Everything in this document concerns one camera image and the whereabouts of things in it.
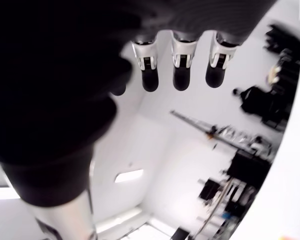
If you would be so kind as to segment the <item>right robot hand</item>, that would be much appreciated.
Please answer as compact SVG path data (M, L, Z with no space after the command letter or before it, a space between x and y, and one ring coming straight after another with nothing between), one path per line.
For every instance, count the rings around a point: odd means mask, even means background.
M219 87L234 52L272 0L0 0L0 166L51 240L95 240L94 144L111 127L131 63L159 85L157 33L172 36L173 85L184 91L196 44L214 31L206 82Z

